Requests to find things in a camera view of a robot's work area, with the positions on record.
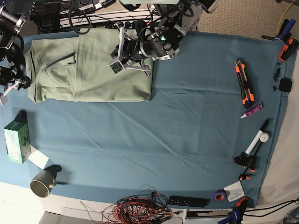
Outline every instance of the white card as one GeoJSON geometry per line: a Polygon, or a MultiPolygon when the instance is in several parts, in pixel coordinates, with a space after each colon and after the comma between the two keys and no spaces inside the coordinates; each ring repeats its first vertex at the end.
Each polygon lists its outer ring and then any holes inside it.
{"type": "Polygon", "coordinates": [[[229,202],[233,202],[245,196],[241,182],[238,181],[224,188],[229,202]]]}
{"type": "Polygon", "coordinates": [[[33,146],[31,146],[31,154],[28,157],[28,159],[31,162],[33,162],[40,169],[44,169],[45,166],[47,165],[48,160],[49,160],[49,158],[46,155],[44,155],[43,153],[38,151],[33,146]]]}

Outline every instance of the orange box cutter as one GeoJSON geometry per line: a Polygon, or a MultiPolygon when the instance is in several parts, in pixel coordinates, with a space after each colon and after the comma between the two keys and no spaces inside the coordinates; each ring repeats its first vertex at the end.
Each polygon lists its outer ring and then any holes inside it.
{"type": "Polygon", "coordinates": [[[249,109],[254,104],[254,94],[250,81],[245,73],[245,65],[239,59],[235,63],[235,71],[238,76],[239,85],[241,88],[242,103],[246,109],[249,109]]]}

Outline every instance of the metal cup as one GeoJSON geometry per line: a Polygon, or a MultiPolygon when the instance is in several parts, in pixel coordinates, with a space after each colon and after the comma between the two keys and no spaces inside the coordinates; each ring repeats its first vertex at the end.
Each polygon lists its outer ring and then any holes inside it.
{"type": "Polygon", "coordinates": [[[48,197],[56,184],[53,174],[48,170],[43,170],[30,182],[30,188],[37,196],[48,197]]]}

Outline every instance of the yellow cable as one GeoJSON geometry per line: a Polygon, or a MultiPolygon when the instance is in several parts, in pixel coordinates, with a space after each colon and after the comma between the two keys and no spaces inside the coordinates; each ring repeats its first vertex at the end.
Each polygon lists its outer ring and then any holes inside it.
{"type": "Polygon", "coordinates": [[[297,2],[297,1],[298,1],[298,0],[294,0],[294,1],[288,6],[288,8],[286,8],[284,14],[282,15],[282,17],[281,17],[281,19],[280,19],[280,21],[279,21],[279,25],[278,25],[278,27],[277,27],[276,35],[277,35],[278,32],[279,32],[279,27],[280,27],[281,21],[282,21],[282,19],[284,18],[286,12],[287,12],[287,11],[290,9],[290,7],[291,7],[292,5],[294,5],[294,3],[297,2]]]}

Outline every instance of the purple glue stick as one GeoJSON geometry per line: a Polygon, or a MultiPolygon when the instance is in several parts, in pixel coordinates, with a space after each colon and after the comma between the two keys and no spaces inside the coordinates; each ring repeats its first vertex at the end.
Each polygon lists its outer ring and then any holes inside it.
{"type": "Polygon", "coordinates": [[[241,119],[242,118],[246,118],[246,117],[249,117],[250,115],[260,111],[261,109],[263,108],[263,105],[262,103],[259,103],[258,105],[256,105],[254,108],[250,109],[249,111],[245,112],[242,116],[241,116],[241,119]]]}

